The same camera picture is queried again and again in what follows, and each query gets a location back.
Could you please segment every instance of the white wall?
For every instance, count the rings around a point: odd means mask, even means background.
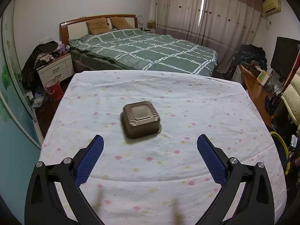
[[[151,0],[16,0],[14,38],[20,67],[42,39],[60,39],[62,22],[101,14],[144,15],[147,22],[150,4]]]
[[[281,1],[281,12],[268,17],[272,22],[270,29],[266,29],[266,20],[261,19],[253,45],[262,47],[266,53],[268,72],[275,50],[277,37],[287,37],[300,40],[300,22],[286,0]]]

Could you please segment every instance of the blue gripper pad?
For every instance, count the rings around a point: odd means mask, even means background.
[[[226,168],[220,161],[211,145],[208,143],[204,136],[200,135],[197,140],[197,149],[202,156],[210,174],[214,181],[222,187],[226,184]]]
[[[101,136],[99,136],[94,141],[93,145],[84,155],[84,157],[79,162],[76,168],[76,177],[74,181],[77,187],[80,187],[81,184],[84,184],[88,180],[96,162],[98,161],[103,151],[103,148],[104,148],[104,140]]]

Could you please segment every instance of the pile of clothes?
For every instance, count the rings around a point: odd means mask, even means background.
[[[50,41],[45,44],[38,45],[27,59],[24,68],[22,69],[22,84],[26,90],[31,90],[33,93],[38,85],[41,85],[37,69],[50,61],[57,58],[64,52],[70,49],[65,47],[63,43],[58,44],[56,41]]]
[[[267,70],[266,53],[262,47],[256,47],[253,45],[241,45],[240,48],[233,55],[230,60],[230,68],[227,72],[227,76],[231,78],[236,70],[236,67],[241,64],[245,68],[249,69],[250,65],[260,66],[262,70]]]

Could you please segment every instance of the drawer handle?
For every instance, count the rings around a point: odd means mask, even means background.
[[[53,73],[56,73],[56,72],[58,72],[58,70],[59,70],[59,67],[58,67],[58,68],[56,68],[56,69],[53,69]]]

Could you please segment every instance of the bed headboard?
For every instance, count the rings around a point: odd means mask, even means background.
[[[128,21],[129,24],[137,29],[137,17],[136,15],[132,14],[110,14],[110,15],[98,15],[98,16],[92,16],[92,17],[83,17],[80,19],[74,19],[70,20],[64,23],[60,24],[60,30],[61,30],[61,40],[62,43],[66,45],[69,44],[70,35],[71,39],[79,38],[82,35],[88,34],[88,29],[86,26],[86,21],[91,19],[100,19],[100,18],[106,18],[107,23],[109,24],[111,28],[111,23],[109,18],[113,17],[124,17]]]

